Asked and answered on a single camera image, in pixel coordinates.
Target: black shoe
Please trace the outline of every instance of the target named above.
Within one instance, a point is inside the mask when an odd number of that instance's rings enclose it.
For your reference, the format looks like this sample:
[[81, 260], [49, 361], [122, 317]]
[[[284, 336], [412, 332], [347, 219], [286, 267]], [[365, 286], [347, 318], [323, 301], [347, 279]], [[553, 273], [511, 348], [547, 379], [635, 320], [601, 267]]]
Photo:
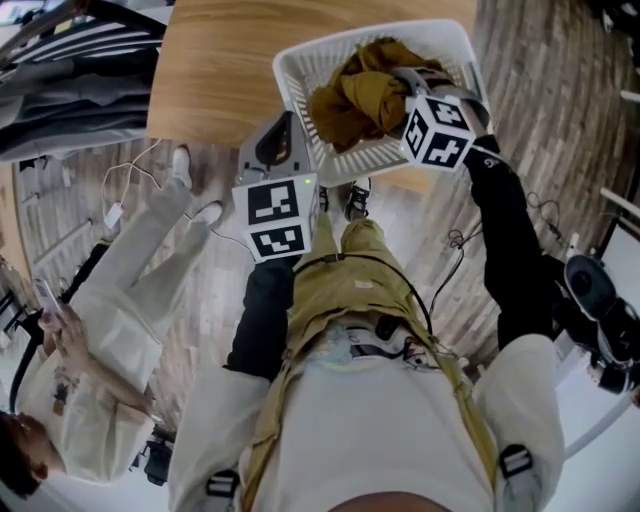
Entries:
[[329, 190], [327, 187], [320, 185], [318, 190], [318, 196], [320, 199], [320, 209], [327, 213], [329, 211]]
[[371, 178], [360, 178], [351, 184], [351, 195], [344, 209], [344, 216], [349, 222], [353, 220], [353, 213], [360, 212], [364, 217], [369, 216], [367, 201], [371, 195]]

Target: white cable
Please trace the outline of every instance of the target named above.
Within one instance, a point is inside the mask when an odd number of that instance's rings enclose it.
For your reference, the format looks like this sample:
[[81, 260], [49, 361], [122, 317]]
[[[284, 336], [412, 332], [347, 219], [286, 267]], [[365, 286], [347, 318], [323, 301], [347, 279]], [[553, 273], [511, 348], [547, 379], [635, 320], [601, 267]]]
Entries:
[[[152, 144], [151, 146], [149, 146], [147, 149], [145, 149], [142, 153], [140, 153], [137, 157], [135, 157], [131, 162], [125, 162], [123, 164], [118, 164], [118, 165], [114, 165], [113, 167], [109, 167], [107, 169], [106, 174], [104, 175], [104, 179], [102, 180], [102, 186], [100, 187], [100, 199], [102, 200], [102, 217], [103, 219], [106, 218], [107, 216], [107, 212], [105, 210], [105, 204], [106, 204], [106, 198], [104, 197], [104, 187], [107, 183], [107, 179], [109, 178], [109, 174], [111, 173], [112, 170], [114, 169], [119, 169], [121, 167], [129, 167], [128, 171], [127, 171], [127, 184], [124, 188], [124, 193], [122, 194], [122, 199], [120, 200], [119, 204], [120, 207], [122, 207], [122, 204], [124, 203], [124, 200], [127, 197], [127, 193], [129, 192], [129, 185], [131, 184], [131, 172], [133, 171], [133, 169], [135, 169], [136, 171], [138, 171], [140, 174], [142, 174], [143, 176], [146, 176], [147, 178], [151, 178], [151, 180], [153, 181], [153, 184], [158, 188], [161, 189], [162, 187], [160, 186], [160, 183], [158, 183], [158, 180], [155, 178], [155, 176], [153, 174], [151, 174], [148, 171], [145, 171], [144, 169], [141, 169], [140, 167], [138, 167], [136, 165], [136, 162], [138, 160], [140, 160], [140, 158], [142, 156], [144, 156], [145, 154], [147, 154], [149, 151], [151, 151], [153, 148], [155, 148], [158, 144], [160, 144], [162, 142], [162, 139], [158, 139], [154, 144]], [[187, 215], [186, 213], [183, 214], [183, 216], [187, 219], [187, 220], [191, 220], [191, 217], [189, 217], [189, 215]], [[244, 247], [247, 251], [251, 252], [251, 249], [249, 249], [249, 247], [247, 247], [245, 244], [243, 244], [242, 242], [240, 242], [239, 240], [236, 240], [235, 238], [231, 238], [229, 236], [225, 236], [225, 235], [221, 235], [220, 233], [218, 233], [215, 229], [213, 229], [212, 227], [209, 227], [209, 230], [216, 235], [218, 238], [222, 238], [223, 240], [229, 240], [231, 242], [234, 242], [242, 247]]]

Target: woman's hair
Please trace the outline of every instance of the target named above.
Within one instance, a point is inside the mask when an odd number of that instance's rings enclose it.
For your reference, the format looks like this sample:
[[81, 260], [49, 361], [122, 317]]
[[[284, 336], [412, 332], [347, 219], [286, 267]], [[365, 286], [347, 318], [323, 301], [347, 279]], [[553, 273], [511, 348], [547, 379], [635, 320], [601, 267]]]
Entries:
[[[0, 413], [0, 419], [2, 416], [5, 416], [5, 413]], [[9, 430], [2, 421], [0, 421], [0, 453], [2, 454], [0, 480], [23, 499], [36, 492], [40, 482], [31, 476], [31, 466], [13, 442]]]

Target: black cable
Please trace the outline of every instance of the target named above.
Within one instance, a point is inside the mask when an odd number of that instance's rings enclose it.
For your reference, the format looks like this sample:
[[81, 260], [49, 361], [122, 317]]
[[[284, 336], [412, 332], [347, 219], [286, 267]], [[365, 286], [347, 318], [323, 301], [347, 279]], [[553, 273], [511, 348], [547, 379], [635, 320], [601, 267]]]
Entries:
[[467, 242], [469, 242], [469, 240], [471, 240], [472, 238], [475, 238], [480, 233], [482, 233], [482, 229], [480, 229], [479, 231], [476, 231], [481, 225], [482, 225], [482, 221], [478, 221], [478, 223], [471, 230], [471, 234], [467, 238], [464, 237], [464, 235], [462, 234], [462, 231], [460, 231], [459, 229], [452, 229], [451, 231], [449, 231], [449, 235], [448, 235], [449, 247], [451, 249], [458, 249], [460, 251], [460, 255], [458, 256], [458, 259], [456, 260], [456, 263], [453, 266], [453, 268], [447, 274], [447, 277], [444, 278], [444, 281], [438, 287], [438, 289], [436, 290], [436, 293], [433, 295], [433, 299], [431, 299], [431, 306], [429, 307], [430, 315], [433, 315], [433, 310], [436, 307], [436, 299], [438, 298], [438, 295], [440, 295], [440, 292], [444, 290], [444, 287], [447, 286], [447, 284], [449, 284], [449, 281], [453, 279], [453, 276], [460, 268], [460, 265], [462, 265], [462, 260], [464, 260], [464, 254], [465, 254], [464, 246], [467, 244]]
[[391, 270], [393, 270], [396, 274], [398, 274], [404, 280], [404, 282], [407, 283], [407, 285], [409, 285], [409, 289], [411, 290], [411, 293], [413, 294], [413, 296], [416, 298], [416, 301], [418, 302], [418, 305], [420, 306], [420, 309], [422, 310], [422, 314], [424, 315], [424, 318], [427, 321], [427, 330], [429, 331], [429, 334], [433, 334], [433, 326], [431, 325], [431, 317], [429, 316], [429, 312], [427, 311], [427, 307], [424, 305], [424, 302], [420, 298], [420, 295], [418, 294], [418, 291], [411, 284], [411, 281], [409, 281], [402, 272], [400, 272], [393, 265], [389, 265], [389, 263], [387, 263], [383, 259], [377, 258], [376, 256], [369, 256], [369, 255], [365, 255], [365, 254], [329, 254], [328, 256], [323, 256], [322, 258], [316, 258], [315, 260], [308, 261], [307, 263], [302, 265], [298, 270], [296, 270], [294, 272], [294, 274], [297, 276], [298, 274], [300, 274], [304, 270], [308, 269], [309, 267], [311, 267], [313, 265], [317, 265], [318, 263], [329, 263], [329, 264], [330, 263], [337, 263], [338, 261], [342, 261], [342, 260], [344, 260], [346, 258], [361, 258], [363, 260], [377, 261], [378, 263], [382, 263], [383, 265], [386, 265]]
[[[535, 192], [529, 192], [527, 194], [527, 204], [529, 205], [530, 208], [533, 208], [534, 210], [540, 210], [540, 218], [547, 225], [547, 227], [549, 228], [549, 231], [551, 231], [553, 236], [556, 238], [556, 241], [558, 242], [558, 244], [560, 244], [561, 247], [569, 247], [569, 242], [567, 242], [564, 236], [562, 236], [562, 232], [560, 231], [560, 227], [559, 227], [560, 219], [562, 218], [562, 214], [560, 213], [560, 203], [558, 203], [558, 201], [556, 201], [555, 199], [547, 199], [546, 201], [542, 201], [538, 194], [536, 194]], [[556, 210], [558, 213], [557, 222], [554, 223], [551, 219], [544, 216], [543, 208], [547, 205], [552, 205], [556, 207]]]

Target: sneaker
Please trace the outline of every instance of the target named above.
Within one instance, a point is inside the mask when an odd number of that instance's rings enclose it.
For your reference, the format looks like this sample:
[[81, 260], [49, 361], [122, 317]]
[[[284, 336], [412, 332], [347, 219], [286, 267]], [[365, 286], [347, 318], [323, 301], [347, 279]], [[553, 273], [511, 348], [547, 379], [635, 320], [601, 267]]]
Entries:
[[611, 19], [611, 16], [605, 11], [602, 10], [602, 26], [604, 27], [604, 31], [607, 34], [613, 32], [613, 27], [615, 26], [615, 22]]
[[220, 201], [213, 201], [200, 210], [191, 222], [204, 222], [207, 226], [211, 226], [218, 222], [222, 217], [222, 203]]
[[173, 169], [171, 177], [184, 183], [189, 190], [193, 188], [193, 181], [189, 167], [191, 166], [191, 156], [187, 146], [177, 147], [173, 152]]
[[367, 210], [367, 200], [371, 195], [371, 178], [360, 178], [358, 181], [354, 181], [351, 185], [351, 195], [349, 196], [349, 202], [344, 210], [344, 215], [349, 222], [354, 219], [354, 214], [359, 212], [360, 215], [355, 218], [368, 217], [369, 211]]
[[320, 186], [318, 195], [320, 196], [320, 209], [327, 213], [329, 211], [329, 190], [327, 187]]

